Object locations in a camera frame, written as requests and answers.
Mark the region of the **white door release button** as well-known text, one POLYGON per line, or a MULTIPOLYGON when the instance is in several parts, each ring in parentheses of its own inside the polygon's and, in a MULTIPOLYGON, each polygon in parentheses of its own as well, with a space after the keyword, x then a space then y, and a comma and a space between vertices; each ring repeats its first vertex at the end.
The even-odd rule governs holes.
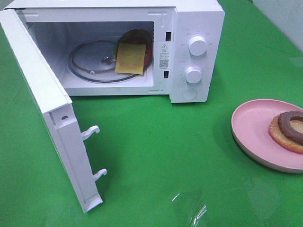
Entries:
POLYGON ((194 100, 197 96, 197 91, 193 88, 189 88, 182 93, 186 100, 194 100))

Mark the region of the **white microwave knob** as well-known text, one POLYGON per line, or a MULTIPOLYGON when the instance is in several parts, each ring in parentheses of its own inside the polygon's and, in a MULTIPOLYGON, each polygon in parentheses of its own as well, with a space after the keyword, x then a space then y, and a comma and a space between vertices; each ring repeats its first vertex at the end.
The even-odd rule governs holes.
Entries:
POLYGON ((185 77, 190 84, 198 83, 202 79, 202 70, 199 67, 189 67, 185 71, 185 77))
POLYGON ((188 48, 193 56, 203 55, 207 50, 207 41, 202 35, 195 35, 189 39, 188 48))

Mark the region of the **white microwave door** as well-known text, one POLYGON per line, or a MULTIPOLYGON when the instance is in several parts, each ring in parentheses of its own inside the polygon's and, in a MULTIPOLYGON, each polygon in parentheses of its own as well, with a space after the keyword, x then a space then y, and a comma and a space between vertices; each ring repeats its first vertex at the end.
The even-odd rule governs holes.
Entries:
POLYGON ((81 132, 72 101, 41 54, 17 13, 5 9, 0 24, 35 99, 49 135, 84 212, 103 201, 96 180, 107 174, 106 169, 92 172, 84 140, 99 133, 98 126, 81 132))

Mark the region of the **pink plate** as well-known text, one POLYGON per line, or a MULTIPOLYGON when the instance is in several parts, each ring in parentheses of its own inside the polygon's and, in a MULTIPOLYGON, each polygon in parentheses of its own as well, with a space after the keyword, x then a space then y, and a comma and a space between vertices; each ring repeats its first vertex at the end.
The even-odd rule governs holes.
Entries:
POLYGON ((251 158, 271 169, 293 174, 303 172, 303 156, 276 143, 269 134, 273 118, 287 111, 302 111, 294 104, 274 99, 255 99, 238 106, 232 114, 232 134, 251 158))

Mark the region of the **toy burger top half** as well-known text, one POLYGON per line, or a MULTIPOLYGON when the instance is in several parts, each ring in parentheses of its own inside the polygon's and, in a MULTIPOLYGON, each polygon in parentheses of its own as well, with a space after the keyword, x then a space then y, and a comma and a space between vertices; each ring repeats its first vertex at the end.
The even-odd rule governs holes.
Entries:
POLYGON ((142 75, 152 60, 153 36, 145 29, 126 32, 115 44, 115 72, 142 75))

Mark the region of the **green table mat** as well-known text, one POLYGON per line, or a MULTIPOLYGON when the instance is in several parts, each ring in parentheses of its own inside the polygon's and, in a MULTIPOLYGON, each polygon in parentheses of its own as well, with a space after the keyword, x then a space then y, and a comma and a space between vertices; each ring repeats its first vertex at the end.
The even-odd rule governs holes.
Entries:
POLYGON ((4 35, 0 35, 3 227, 300 227, 303 176, 267 168, 234 141, 231 116, 259 98, 303 105, 303 55, 250 0, 222 0, 208 101, 73 97, 103 203, 84 213, 4 35))

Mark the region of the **white microwave oven body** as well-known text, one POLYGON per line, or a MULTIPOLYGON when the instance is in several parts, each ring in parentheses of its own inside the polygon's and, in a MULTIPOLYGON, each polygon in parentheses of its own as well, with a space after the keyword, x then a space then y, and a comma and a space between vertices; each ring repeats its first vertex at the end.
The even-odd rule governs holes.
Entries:
POLYGON ((204 102, 223 21, 215 0, 15 0, 0 13, 43 111, 71 96, 204 102))

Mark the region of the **glass microwave turntable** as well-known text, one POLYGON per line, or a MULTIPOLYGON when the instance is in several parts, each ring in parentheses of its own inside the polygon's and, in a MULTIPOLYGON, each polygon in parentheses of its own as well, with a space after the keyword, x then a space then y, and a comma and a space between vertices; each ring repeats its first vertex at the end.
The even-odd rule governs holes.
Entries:
POLYGON ((115 72, 119 39, 119 36, 108 36, 82 43, 70 53, 69 69, 79 78, 97 83, 116 83, 137 77, 134 73, 115 72))

